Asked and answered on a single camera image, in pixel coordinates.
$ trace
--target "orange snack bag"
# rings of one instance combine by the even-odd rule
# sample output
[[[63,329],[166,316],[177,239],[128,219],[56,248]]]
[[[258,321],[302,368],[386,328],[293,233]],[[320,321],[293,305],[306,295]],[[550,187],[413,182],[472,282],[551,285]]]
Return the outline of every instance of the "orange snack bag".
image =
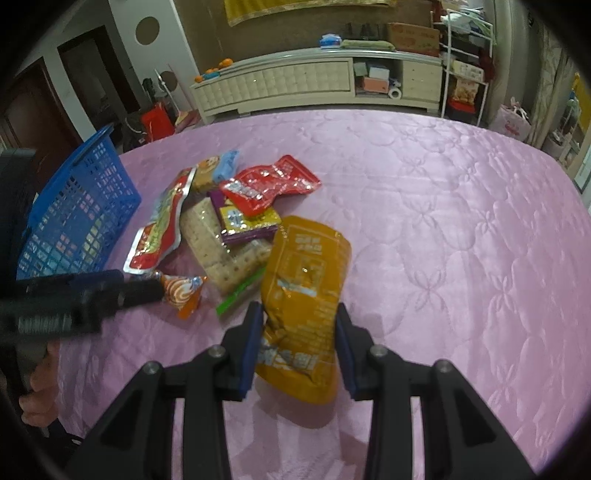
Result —
[[[337,388],[335,314],[351,245],[332,228],[283,219],[261,298],[268,319],[256,373],[299,400],[324,404]]]

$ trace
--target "red bag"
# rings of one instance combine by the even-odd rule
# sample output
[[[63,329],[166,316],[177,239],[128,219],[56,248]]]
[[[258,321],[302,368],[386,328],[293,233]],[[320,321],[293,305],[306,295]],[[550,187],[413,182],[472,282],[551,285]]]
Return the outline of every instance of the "red bag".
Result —
[[[154,108],[143,114],[141,119],[148,132],[149,142],[155,142],[161,138],[174,135],[174,127],[166,114],[162,102],[158,102]]]
[[[251,217],[267,210],[278,195],[311,193],[320,185],[310,170],[291,155],[284,155],[273,165],[242,170],[222,182],[219,189],[244,215]]]

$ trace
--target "white wall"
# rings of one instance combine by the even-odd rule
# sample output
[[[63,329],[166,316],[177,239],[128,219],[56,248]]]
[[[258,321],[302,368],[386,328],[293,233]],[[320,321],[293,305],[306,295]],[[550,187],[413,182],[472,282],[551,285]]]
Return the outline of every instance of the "white wall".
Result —
[[[136,98],[140,102],[140,105],[145,106],[148,100],[143,93],[142,87],[125,51],[125,47],[123,46],[123,42],[119,37],[108,0],[79,0],[72,5],[39,42],[37,42],[20,68],[20,70],[23,70],[34,61],[43,57],[47,67],[47,73],[51,78],[57,96],[61,100],[64,110],[70,117],[72,124],[82,140],[90,138],[96,130],[74,92],[70,79],[61,62],[57,47],[101,25],[104,25],[107,29],[115,54]]]
[[[140,80],[151,78],[158,92],[154,69],[171,70],[177,76],[179,87],[173,97],[182,110],[192,110],[192,97],[188,89],[199,74],[195,59],[187,43],[173,0],[109,0],[121,40]],[[142,45],[135,38],[135,27],[145,17],[154,17],[160,23],[160,33],[150,45]]]

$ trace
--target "quilted pink bed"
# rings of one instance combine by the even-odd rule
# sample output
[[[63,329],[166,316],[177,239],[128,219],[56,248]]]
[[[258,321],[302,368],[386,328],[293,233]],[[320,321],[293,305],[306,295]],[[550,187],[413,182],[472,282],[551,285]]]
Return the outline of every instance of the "quilted pink bed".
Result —
[[[451,359],[539,470],[584,410],[591,378],[591,217],[558,164],[496,133],[406,113],[302,111],[214,124],[121,157],[143,202],[108,266],[123,266],[176,172],[231,148],[241,167],[289,153],[321,178],[317,192],[275,205],[350,240],[342,300],[353,322],[407,360]],[[184,244],[163,269],[201,272]],[[219,342],[245,307],[221,323],[215,304],[206,290],[188,322],[168,305],[146,306],[106,322],[100,336],[64,343],[66,429],[84,436],[144,362],[185,362]],[[225,414],[237,480],[362,477],[371,405],[344,389],[318,407],[256,378]]]

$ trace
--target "dark wooden door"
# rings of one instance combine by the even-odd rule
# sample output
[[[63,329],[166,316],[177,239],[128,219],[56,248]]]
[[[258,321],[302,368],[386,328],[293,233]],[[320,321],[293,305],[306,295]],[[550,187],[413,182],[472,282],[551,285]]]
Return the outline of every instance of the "dark wooden door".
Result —
[[[38,192],[82,143],[53,90],[42,60],[23,71],[0,99],[0,134],[12,147],[37,150]]]

